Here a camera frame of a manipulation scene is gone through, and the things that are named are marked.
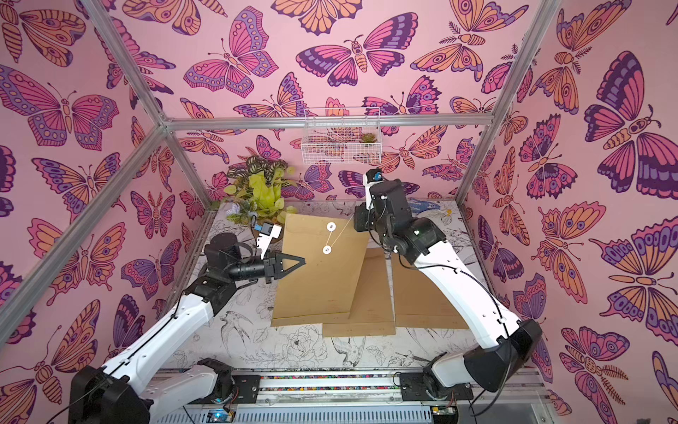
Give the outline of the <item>brown kraft file bag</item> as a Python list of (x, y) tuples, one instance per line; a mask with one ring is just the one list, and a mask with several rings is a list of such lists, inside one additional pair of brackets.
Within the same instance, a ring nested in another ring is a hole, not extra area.
[(323, 337), (385, 337), (396, 333), (385, 254), (365, 251), (349, 318), (322, 325)]

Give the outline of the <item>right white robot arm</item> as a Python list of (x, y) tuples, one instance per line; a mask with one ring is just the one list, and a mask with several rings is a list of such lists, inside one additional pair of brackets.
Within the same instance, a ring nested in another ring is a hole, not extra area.
[(355, 208), (355, 230), (376, 234), (384, 251), (407, 262), (406, 270), (431, 280), (477, 342), (466, 353), (445, 353), (427, 365), (424, 376), (430, 392), (476, 383), (500, 393), (531, 358), (542, 336), (540, 325), (501, 305), (468, 270), (434, 221), (413, 217), (401, 180), (386, 180), (374, 169), (363, 184), (365, 201)]

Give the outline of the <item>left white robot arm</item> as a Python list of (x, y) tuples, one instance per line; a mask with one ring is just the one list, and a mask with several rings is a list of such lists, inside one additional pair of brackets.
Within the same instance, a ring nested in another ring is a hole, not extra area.
[[(249, 256), (242, 256), (242, 250), (250, 250)], [(305, 265), (305, 258), (282, 252), (259, 255), (230, 232), (213, 236), (203, 252), (207, 262), (201, 274), (163, 318), (102, 367), (85, 367), (76, 374), (68, 422), (150, 423), (199, 399), (235, 400), (238, 389), (232, 369), (219, 360), (200, 360), (157, 385), (151, 381), (183, 343), (227, 306), (238, 289), (261, 279), (287, 277)]]

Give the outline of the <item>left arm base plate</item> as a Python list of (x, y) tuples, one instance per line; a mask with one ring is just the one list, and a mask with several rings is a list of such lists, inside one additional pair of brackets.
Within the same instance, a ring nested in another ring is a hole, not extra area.
[(261, 376), (236, 375), (219, 377), (213, 391), (202, 399), (190, 402), (190, 405), (250, 405), (255, 404), (259, 396)]

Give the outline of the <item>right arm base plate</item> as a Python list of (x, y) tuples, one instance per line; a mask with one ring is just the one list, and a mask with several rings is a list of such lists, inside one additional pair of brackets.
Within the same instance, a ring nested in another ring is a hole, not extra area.
[(394, 375), (394, 383), (400, 389), (404, 401), (450, 401), (473, 400), (474, 395), (469, 383), (444, 387), (428, 373), (398, 372)]

